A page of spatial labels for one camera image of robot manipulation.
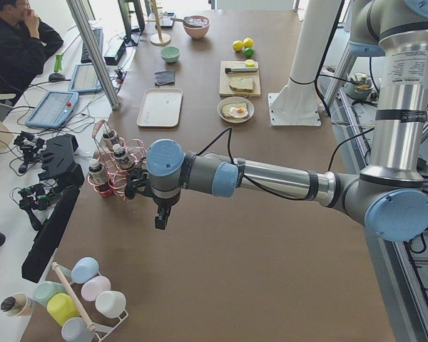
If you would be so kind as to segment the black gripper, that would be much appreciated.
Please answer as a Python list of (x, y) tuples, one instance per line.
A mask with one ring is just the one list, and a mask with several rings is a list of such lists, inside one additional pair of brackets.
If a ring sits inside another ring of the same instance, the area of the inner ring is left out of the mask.
[(153, 201), (158, 205), (158, 211), (154, 219), (155, 228), (165, 230), (167, 225), (167, 217), (170, 216), (172, 206), (179, 201), (179, 195), (169, 198), (155, 197)]

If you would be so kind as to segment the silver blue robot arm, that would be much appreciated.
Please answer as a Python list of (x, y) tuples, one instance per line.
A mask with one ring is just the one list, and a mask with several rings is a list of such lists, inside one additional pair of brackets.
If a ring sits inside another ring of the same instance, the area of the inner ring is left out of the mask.
[(186, 152), (162, 139), (148, 148), (147, 171), (164, 228), (183, 189), (230, 197), (258, 187), (288, 200), (315, 200), (374, 235), (404, 242), (428, 227), (428, 196), (417, 159), (428, 101), (428, 1), (356, 1), (350, 45), (357, 55), (384, 56), (368, 166), (358, 175)]

